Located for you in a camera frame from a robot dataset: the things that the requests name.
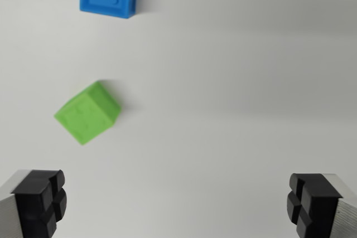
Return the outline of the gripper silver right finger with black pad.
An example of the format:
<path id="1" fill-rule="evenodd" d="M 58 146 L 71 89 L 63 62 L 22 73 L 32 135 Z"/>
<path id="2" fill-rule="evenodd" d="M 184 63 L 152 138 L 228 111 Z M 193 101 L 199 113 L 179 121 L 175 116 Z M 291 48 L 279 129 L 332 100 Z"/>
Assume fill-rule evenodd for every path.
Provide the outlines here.
<path id="1" fill-rule="evenodd" d="M 293 173 L 287 213 L 302 238 L 356 237 L 356 193 L 336 174 Z"/>

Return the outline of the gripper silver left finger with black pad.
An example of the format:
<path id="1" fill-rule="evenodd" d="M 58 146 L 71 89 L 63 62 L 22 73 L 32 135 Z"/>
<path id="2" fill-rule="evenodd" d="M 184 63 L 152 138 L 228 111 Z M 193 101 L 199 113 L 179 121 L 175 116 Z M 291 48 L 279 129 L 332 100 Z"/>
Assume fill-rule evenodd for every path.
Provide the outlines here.
<path id="1" fill-rule="evenodd" d="M 67 205 L 62 170 L 20 169 L 1 185 L 1 237 L 53 237 Z"/>

